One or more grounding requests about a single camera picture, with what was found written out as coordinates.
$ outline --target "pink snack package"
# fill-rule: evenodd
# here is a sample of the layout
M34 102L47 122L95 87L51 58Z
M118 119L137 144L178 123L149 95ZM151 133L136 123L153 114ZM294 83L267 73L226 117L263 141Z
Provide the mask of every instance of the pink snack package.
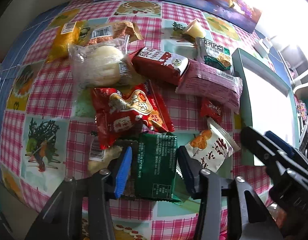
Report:
M216 100L238 114L242 79L195 60L189 62L175 92Z

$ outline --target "table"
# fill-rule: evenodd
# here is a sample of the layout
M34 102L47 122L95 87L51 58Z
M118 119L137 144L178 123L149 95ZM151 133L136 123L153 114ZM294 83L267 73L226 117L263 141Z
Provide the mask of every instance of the table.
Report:
M118 10L123 3L130 1L141 4L152 3L160 10L148 14L144 14L141 10L133 13ZM157 0L101 2L72 0L70 3L43 13L23 31L4 59L0 90L0 169L2 171L0 178L21 201L38 212L65 175L73 176L75 179L87 176L87 161L93 140L92 132L96 130L89 94L85 93L77 98L73 95L73 78L69 61L65 59L49 64L44 62L56 33L56 28L48 27L49 23L59 12L76 8L79 8L79 12L70 21L96 19L92 21L97 23L117 20L135 22L144 40L132 42L129 45L129 51L148 46L191 58L195 56L193 45L175 36L173 23L186 26L198 18L207 32L206 38L226 46L231 53L240 47L275 71L272 62L268 58L261 58L253 49L255 40L259 40L255 32L249 34L213 15L179 4ZM220 31L218 26L213 24L215 21L218 25L226 26L228 31ZM15 99L19 91L13 88L8 99L15 78L28 70L28 67L24 67L26 64L30 64L33 73L32 85L20 99ZM188 140L193 133L206 128L204 119L199 116L199 98L177 95L172 89L161 92L179 137L179 144ZM221 126L239 145L240 115L225 110ZM31 134L38 130L37 127L56 131L56 137L53 139L55 149L51 153L52 162L44 172L39 172L37 167L30 167L24 163L26 148L30 147L28 141ZM224 167L229 177L243 176L263 202L270 203L271 199L268 196L270 179L264 167L241 165L240 152L235 153L233 159L226 160ZM182 206L148 200L111 201L113 223L131 227L147 239L191 239L196 226L199 202L188 198L184 183L179 176L176 178L175 191L177 196L187 198ZM83 205L85 218L86 210L87 201ZM222 230L226 229L226 224L227 208L226 201L223 201ZM121 237L128 239L129 235L126 233Z

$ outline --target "red candy wrapper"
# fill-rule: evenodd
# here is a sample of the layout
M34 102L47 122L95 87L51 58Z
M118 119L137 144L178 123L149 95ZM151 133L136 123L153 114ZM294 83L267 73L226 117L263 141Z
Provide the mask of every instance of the red candy wrapper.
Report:
M125 95L115 88L95 88L92 101L101 150L112 146L137 122L143 122L155 132L174 131L164 101L150 81L135 86Z
M210 101L207 98L202 98L201 117L204 116L211 117L220 124L223 117L223 105L215 101Z

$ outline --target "checkered tablecloth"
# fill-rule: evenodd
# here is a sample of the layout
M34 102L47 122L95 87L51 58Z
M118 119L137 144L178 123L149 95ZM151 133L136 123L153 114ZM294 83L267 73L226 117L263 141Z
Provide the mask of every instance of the checkered tablecloth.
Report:
M157 1L161 5L161 13L155 16L119 15L115 16L116 9L124 0L113 0L93 3L92 0L72 0L64 11L81 8L72 21L104 18L107 22L128 20L138 25L144 40L134 41L128 50L133 51L144 46L155 49L164 49L162 34L164 27L171 21L187 25L198 19L212 39L228 48L253 48L256 33L249 34L236 28L241 41L235 41L222 34L211 31L203 12L186 6ZM55 38L56 28L44 30L27 51L23 64L30 64L46 59L52 42ZM178 95L173 89L162 89L162 96L168 108L176 130L200 131L206 129L206 123L200 117L200 98L188 95ZM22 141L27 136L24 132L24 123L28 118L37 117L42 120L62 121L64 129L63 147L65 155L63 163L67 176L76 179L85 178L87 174L87 161L93 137L91 133L96 130L95 122L88 118L73 117L73 105L77 99L73 94L73 78L68 60L55 61L44 64L40 69L28 98L26 111L12 111L7 109L4 114L0 139L0 163L19 184L25 203L37 210L43 208L50 194L38 187L33 181L27 181L21 173L21 155L24 145ZM240 133L235 129L234 114L225 109L221 126L233 135L234 140L240 144ZM233 176L243 176L258 194L268 192L270 179L262 167L243 166L240 163L240 152L233 157ZM87 210L87 201L83 209ZM149 223L149 234L152 240L193 238L197 213L186 214L180 219L175 216L158 216L157 203L148 200L130 201L125 199L110 202L111 213L114 220L138 221ZM226 229L227 209L222 210L222 230Z

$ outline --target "white wall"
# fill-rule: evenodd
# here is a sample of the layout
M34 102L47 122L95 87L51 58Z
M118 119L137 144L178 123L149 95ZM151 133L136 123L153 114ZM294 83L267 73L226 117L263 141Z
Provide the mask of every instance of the white wall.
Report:
M0 58L22 30L39 14L70 0L13 0L0 18Z

